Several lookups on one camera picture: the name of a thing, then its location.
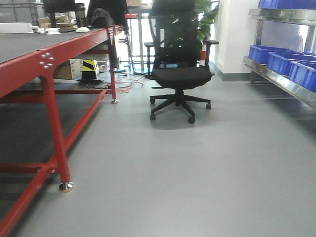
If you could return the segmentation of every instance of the chair base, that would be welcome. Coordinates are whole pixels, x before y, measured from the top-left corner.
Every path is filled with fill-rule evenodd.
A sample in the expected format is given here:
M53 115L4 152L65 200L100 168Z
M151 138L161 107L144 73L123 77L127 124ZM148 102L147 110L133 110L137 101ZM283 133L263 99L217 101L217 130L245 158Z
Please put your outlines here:
M156 120L156 116L155 116L156 111L161 110L162 108L164 108L172 103L175 103L176 106L182 105L186 109L186 111L188 111L188 113L191 115L191 117L188 120L189 123L195 123L196 115L186 101L205 102L205 103L207 103L206 109L208 109L208 110L211 109L211 101L210 100L199 98L199 97L194 97L194 96L190 96L190 95L185 95L183 90L176 90L175 94L151 96L150 103L154 104L156 101L155 99L166 99L166 100L152 109L151 116L150 116L151 120Z

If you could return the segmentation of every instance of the chair seat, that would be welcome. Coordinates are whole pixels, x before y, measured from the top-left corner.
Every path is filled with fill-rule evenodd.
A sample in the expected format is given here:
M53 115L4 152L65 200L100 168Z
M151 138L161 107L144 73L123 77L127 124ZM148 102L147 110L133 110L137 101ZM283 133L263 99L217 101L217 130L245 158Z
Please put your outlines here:
M205 68L156 68L152 72L153 79L164 88L193 89L204 85L212 78L212 73Z

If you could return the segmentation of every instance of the shelf rack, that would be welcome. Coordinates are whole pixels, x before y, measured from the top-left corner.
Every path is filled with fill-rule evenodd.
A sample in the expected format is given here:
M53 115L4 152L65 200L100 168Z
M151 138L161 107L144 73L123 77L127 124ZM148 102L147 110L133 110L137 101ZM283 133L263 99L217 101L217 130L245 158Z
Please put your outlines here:
M316 46L316 10L309 9L250 9L251 18L257 19L256 45L261 45L262 29L264 21L276 21L289 24L309 26L304 51L312 51ZM259 64L248 57L244 57L244 63L252 70L252 74L258 74L272 82L295 98L316 109L316 93L289 80L278 73Z
M257 19L256 45L261 45L264 21L276 21L309 26L304 51L315 48L316 38L316 10L307 9L250 9L248 15Z
M244 57L243 61L253 72L259 74L290 95L316 109L316 93L305 89L288 78L271 71L266 65L259 64L248 57Z

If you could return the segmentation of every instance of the adjustable table foot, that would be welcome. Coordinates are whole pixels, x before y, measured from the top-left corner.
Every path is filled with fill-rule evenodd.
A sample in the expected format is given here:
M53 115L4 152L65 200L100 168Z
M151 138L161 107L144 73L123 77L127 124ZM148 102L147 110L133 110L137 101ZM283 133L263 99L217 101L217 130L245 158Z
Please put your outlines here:
M74 189L74 183L71 181L66 182L66 183L61 183L59 185L59 190L63 193L70 192L72 189Z

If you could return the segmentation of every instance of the traffic cone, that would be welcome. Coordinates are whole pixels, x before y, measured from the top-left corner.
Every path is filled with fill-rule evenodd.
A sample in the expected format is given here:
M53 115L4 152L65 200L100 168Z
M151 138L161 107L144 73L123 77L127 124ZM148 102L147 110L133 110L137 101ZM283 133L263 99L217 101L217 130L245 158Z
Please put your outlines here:
M205 59L206 59L206 44L203 43L200 61L199 61L200 66L205 66Z
M87 60L82 61L82 72L81 79L78 81L83 83L97 83L102 82L102 79L98 79L99 76L99 67L96 60Z

